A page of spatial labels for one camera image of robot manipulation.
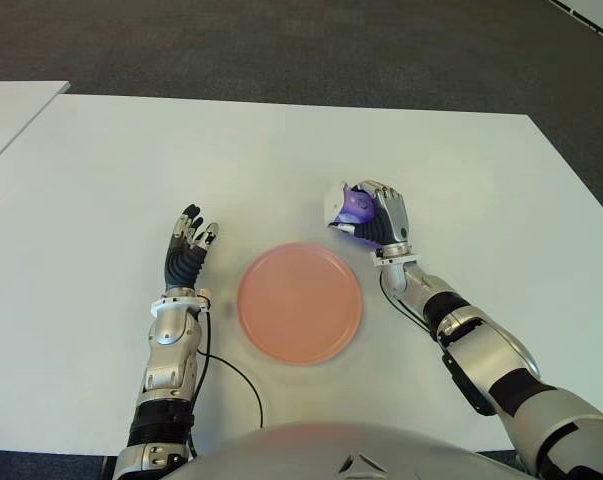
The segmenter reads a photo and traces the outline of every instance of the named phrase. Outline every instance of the pink plate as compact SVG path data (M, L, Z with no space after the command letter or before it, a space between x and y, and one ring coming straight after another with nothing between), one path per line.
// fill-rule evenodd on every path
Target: pink plate
M359 325L361 294L348 266L325 248L289 243L257 258L241 279L239 323L267 355L321 362L345 347Z

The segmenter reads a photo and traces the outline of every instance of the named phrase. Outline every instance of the black cable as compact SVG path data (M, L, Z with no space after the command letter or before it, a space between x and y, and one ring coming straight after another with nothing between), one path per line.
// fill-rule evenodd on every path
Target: black cable
M243 378L243 380L246 381L246 383L248 385L250 385L250 388L252 389L252 392L254 393L254 396L257 399L257 403L259 404L259 428L263 428L263 405L261 403L261 397L259 396L259 392L257 392L256 387L254 386L254 384L250 381L250 379L248 377L245 376L245 374L239 370L237 367L235 367L234 365L232 365L230 362L228 362L226 359L218 357L216 355L212 355L211 353L205 353L202 352L201 350L197 350L197 352L199 352L201 355L204 355L206 357L209 358L214 358L215 360L225 364L226 366L230 367L232 370L234 370L235 372L237 372L239 375L241 375L241 378Z
M192 430L188 433L188 448L190 449L190 455L192 455L192 460L197 458L199 454L197 453L197 449L194 448L194 441L192 440Z
M199 377L199 382L197 383L196 388L194 389L194 394L192 395L192 401L190 402L190 412L194 411L194 405L197 402L197 398L199 398L199 392L201 391L201 387L203 386L203 380L205 380L205 376L208 373L208 365L210 364L210 349L212 348L212 328L211 328L211 322L210 322L210 307L212 307L212 304L210 303L210 299L207 297L204 297L203 295L197 295L197 297L201 297L201 298L205 298L206 302L208 303L208 309L205 312L205 320L206 320L206 326L207 326L207 331L206 331L206 337L207 337L207 344L206 344L206 357L205 357L205 362L203 362L203 370L201 371L201 376ZM190 449L190 454L192 455L192 458L195 459L197 458L197 456L199 455L197 453L196 448L194 448L194 440L192 439L192 430L190 430L188 432L188 448Z
M383 273L379 274L379 287L381 288L381 291L383 292L383 296L388 301L388 303L390 305L392 305L397 310L397 312L399 312L401 315L409 318L421 330L423 330L427 334L430 334L430 331L426 328L424 322L422 322L418 318L416 318L416 315L414 315L410 311L410 308L407 305L405 305L401 300L399 300L399 303L403 306L403 308L406 309L406 311L403 311L399 307L397 307L396 304L390 299L390 297L388 296L388 294L385 291L385 288L383 288L383 282L381 281L382 276L383 276Z
M203 386L203 380L205 380L205 375L208 373L208 364L210 363L210 344L212 342L212 329L210 328L210 312L205 312L205 320L207 325L207 348L206 348L206 357L203 362L203 371L201 372L201 377L199 377L199 382L197 383L197 388L194 390L194 395L192 395L192 410L194 410L194 404L197 402L197 398L199 398L199 392L201 391L201 387Z
M254 386L254 384L250 381L250 379L241 371L239 370L237 367L235 367L232 363L230 363L229 361L227 361L224 358L218 357L216 355L213 355L212 353L210 353L210 345L211 345L211 341L212 341L212 326L211 326L211 321L210 321L210 307L212 306L210 303L210 299L208 299L207 297L204 297L203 295L198 295L201 298L205 298L206 301L208 302L208 311L205 312L206 315L206 326L207 326L207 346L206 346L206 351L202 352L201 350L197 349L197 352L201 355L203 355L205 357L205 362L203 364L203 371L201 372L201 377L199 378L199 382L197 383L197 387L194 390L194 394L192 395L192 402L191 402L191 409L192 411L194 411L194 405L197 401L197 398L199 398L199 392L201 391L201 387L203 386L203 381L205 380L205 376L208 372L208 365L210 363L210 359L213 358L223 364L225 364L226 366L230 367L232 370L234 370L236 373L238 373L241 378L243 378L243 380L246 381L246 383L250 386L250 388L252 389L252 392L254 393L254 396L257 399L257 403L259 404L259 428L263 428L263 404L261 403L261 397L259 396L259 392L257 391L256 387ZM188 433L188 448L190 449L190 454L192 455L192 458L195 459L197 458L197 456L199 455L197 453L196 448L194 447L194 440L192 439L192 430L190 430L190 432Z

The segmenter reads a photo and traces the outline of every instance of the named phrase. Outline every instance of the white tabletop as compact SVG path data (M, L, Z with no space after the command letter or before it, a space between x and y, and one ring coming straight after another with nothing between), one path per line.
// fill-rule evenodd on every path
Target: white tabletop
M68 82L0 82L0 154Z
M0 449L125 446L149 305L190 202L221 226L198 282L213 351L258 386L267 425L364 421L510 448L387 304L367 251L324 228L326 189L366 178L403 192L425 269L518 335L546 382L603 410L603 209L527 116L59 95L0 159ZM291 241L335 252L364 292L351 344L316 366L268 359L236 319L242 272ZM199 449L256 424L250 390L211 364Z

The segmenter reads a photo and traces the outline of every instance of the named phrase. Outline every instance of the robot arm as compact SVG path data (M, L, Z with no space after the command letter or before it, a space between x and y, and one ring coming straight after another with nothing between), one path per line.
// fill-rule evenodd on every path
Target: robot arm
M342 183L325 207L330 227L375 244L372 257L386 292L422 321L470 405L482 415L499 416L530 473L546 480L603 479L603 413L542 383L516 337L418 266L398 192L374 181L352 189Z
M188 460L187 439L194 423L198 317L207 314L209 294L195 290L208 247L218 234L190 205L177 219L165 261L166 291L151 306L150 359L137 397L128 446L117 458L114 480L158 479Z

